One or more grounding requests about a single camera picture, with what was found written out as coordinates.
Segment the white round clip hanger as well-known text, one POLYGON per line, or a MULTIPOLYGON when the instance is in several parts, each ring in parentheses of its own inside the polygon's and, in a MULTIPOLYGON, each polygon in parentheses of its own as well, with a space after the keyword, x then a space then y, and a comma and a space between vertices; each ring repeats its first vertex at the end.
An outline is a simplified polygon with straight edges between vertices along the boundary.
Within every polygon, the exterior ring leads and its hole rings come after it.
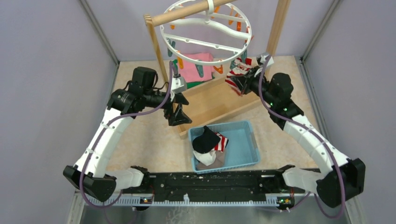
POLYGON ((231 2, 159 25, 169 56, 219 66, 247 56, 254 35, 247 16, 231 2))

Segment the light blue plastic basket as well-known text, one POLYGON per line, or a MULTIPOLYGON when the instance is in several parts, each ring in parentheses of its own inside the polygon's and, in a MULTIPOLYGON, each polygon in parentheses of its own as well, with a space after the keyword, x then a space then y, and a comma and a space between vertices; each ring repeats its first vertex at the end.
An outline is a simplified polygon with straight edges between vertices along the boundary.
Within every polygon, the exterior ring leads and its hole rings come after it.
POLYGON ((260 162, 261 155, 249 121, 220 123, 208 125, 207 127, 228 139, 228 144, 223 152, 224 164, 212 168, 206 168, 203 165, 202 168, 199 168, 200 161, 193 155, 191 157, 191 165, 195 173, 204 174, 244 168, 260 162))

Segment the red white santa sock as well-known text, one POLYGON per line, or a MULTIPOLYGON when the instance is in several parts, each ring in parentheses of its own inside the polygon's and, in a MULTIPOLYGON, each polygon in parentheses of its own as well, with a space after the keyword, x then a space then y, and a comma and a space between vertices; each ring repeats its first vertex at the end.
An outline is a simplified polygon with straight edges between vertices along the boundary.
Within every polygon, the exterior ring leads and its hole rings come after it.
POLYGON ((216 133, 216 135, 220 138, 220 140, 218 144, 213 148, 213 150, 223 153, 229 143, 229 139, 220 133, 216 133))

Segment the grey striped-cuff sock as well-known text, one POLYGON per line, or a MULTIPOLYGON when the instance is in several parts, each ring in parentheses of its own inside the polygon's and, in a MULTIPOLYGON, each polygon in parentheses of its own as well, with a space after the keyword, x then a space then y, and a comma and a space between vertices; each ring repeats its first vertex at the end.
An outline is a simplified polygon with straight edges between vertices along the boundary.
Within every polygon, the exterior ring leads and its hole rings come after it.
POLYGON ((204 164, 200 163, 198 161, 198 164, 196 165, 197 170, 206 170, 206 169, 215 169, 215 168, 221 168, 225 164, 225 158, 226 158, 226 152, 220 152, 216 151, 216 159, 215 162, 209 166, 205 166, 204 164))

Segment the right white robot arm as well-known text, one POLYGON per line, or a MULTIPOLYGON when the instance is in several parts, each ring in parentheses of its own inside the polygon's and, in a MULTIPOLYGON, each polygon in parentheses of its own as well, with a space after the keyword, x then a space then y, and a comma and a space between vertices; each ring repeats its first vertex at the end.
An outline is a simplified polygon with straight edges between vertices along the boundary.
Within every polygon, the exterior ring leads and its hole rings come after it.
POLYGON ((361 159, 350 159, 325 139, 291 99, 291 78, 276 73, 271 80, 264 75, 232 75, 226 82, 240 95, 253 92, 268 110, 270 118, 289 134, 315 161, 319 172, 285 166, 274 179, 279 192, 291 187, 314 193, 325 205, 335 208, 364 190, 366 166, 361 159))

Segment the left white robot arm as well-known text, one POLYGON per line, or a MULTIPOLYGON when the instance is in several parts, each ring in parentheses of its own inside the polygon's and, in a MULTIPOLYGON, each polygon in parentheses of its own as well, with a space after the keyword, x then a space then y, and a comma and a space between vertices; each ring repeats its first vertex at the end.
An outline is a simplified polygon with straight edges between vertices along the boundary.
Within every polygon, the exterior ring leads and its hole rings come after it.
POLYGON ((111 94, 99 128, 82 156, 74 165, 64 168, 64 177, 84 198, 91 196, 105 203, 115 191, 134 188, 144 193, 149 189, 150 181, 140 167, 106 170, 121 136, 136 117, 163 110, 169 126, 192 123, 183 112, 183 105, 189 105, 182 94, 187 84, 177 67, 170 63, 167 91, 156 87, 157 81, 158 73, 154 69, 135 68, 125 87, 111 94))

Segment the green folded cloth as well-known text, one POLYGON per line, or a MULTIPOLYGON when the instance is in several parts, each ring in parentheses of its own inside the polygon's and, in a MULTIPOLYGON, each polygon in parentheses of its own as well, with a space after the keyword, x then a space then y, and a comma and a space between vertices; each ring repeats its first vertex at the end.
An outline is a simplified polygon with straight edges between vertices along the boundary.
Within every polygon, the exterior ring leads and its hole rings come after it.
POLYGON ((180 68, 177 59, 172 60, 172 62, 178 69, 178 73, 186 80, 188 88, 214 79, 214 68, 211 66, 201 66, 191 62, 183 62, 183 68, 180 68))

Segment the pink folded cloth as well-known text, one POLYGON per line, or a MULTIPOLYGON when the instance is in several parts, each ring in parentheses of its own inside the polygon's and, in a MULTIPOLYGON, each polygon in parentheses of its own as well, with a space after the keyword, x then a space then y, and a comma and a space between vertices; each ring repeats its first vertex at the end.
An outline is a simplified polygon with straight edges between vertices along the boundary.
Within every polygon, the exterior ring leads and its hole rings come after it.
MULTIPOLYGON (((189 57, 191 59, 197 59, 200 61, 205 61, 205 62, 212 62, 213 61, 213 56, 211 53, 196 53, 196 54, 185 54, 186 57, 189 57)), ((212 66, 202 66, 202 74, 198 72, 197 67, 200 67, 200 65, 196 66, 195 63, 182 60, 183 62, 183 68, 178 68, 178 72, 180 75, 185 79, 187 83, 192 83, 192 82, 205 82, 213 79, 212 73, 214 72, 214 68, 212 66)))

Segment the wooden drying rack frame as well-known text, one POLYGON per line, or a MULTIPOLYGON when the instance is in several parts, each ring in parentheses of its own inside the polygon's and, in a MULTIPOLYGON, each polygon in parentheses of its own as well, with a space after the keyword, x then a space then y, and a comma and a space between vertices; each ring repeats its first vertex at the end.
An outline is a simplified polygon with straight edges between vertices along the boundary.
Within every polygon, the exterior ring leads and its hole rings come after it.
MULTIPOLYGON (((143 18, 156 53, 161 75, 165 82, 171 81, 171 76, 169 75, 170 69, 165 68, 155 30, 156 27, 160 27, 161 36, 164 41, 170 38, 171 40, 221 49, 233 53, 229 58, 219 59, 213 62, 197 61, 181 54, 171 44, 166 44, 167 48, 178 57, 179 61, 186 60, 198 65, 213 67, 224 65, 236 57, 241 56, 247 50, 253 38, 252 26, 247 16, 232 4, 230 0, 199 0, 194 1, 189 6, 185 6, 185 1, 180 0, 169 6, 162 14, 156 16, 145 14, 143 18), (164 32, 165 24, 176 26, 192 24, 207 25, 222 31, 230 37, 244 40, 244 46, 242 48, 234 48, 179 35, 167 34, 164 32)), ((253 97, 237 96, 235 89, 229 87, 226 83, 226 76, 219 76, 188 89, 184 92, 184 95, 190 101, 190 105, 187 106, 186 110, 191 114, 192 123, 175 127, 176 133, 180 138, 185 138, 188 130, 194 126, 208 125, 239 115, 259 104, 259 100, 253 97)))

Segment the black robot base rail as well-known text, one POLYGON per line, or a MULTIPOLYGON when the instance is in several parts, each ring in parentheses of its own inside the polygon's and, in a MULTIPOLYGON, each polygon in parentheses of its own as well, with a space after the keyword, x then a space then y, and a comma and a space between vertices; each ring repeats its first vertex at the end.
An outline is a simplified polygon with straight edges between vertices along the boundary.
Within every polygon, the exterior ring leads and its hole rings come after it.
POLYGON ((290 195, 303 190, 285 185, 277 170, 151 173, 127 194, 154 194, 155 202, 264 202, 270 194, 290 195))

